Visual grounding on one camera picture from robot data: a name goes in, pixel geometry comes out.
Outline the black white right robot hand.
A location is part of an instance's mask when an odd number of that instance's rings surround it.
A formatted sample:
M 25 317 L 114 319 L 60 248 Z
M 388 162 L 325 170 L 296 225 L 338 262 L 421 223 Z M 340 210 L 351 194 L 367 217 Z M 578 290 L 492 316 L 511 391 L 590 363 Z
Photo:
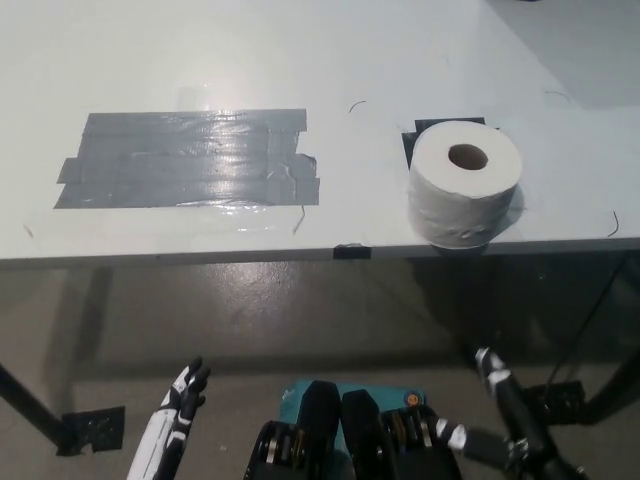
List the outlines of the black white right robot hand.
M 524 390 L 503 360 L 488 347 L 474 352 L 478 375 L 494 400 L 508 435 L 471 428 L 443 417 L 429 419 L 433 441 L 511 479 L 585 479 L 582 467 L 560 454 L 548 428 L 525 401 Z

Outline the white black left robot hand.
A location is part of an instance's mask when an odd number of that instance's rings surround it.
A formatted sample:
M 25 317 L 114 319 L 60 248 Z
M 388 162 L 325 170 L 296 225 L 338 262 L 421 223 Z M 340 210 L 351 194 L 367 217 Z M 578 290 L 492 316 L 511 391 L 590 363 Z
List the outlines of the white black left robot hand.
M 174 380 L 151 415 L 131 463 L 127 480 L 172 480 L 186 449 L 211 369 L 196 357 Z

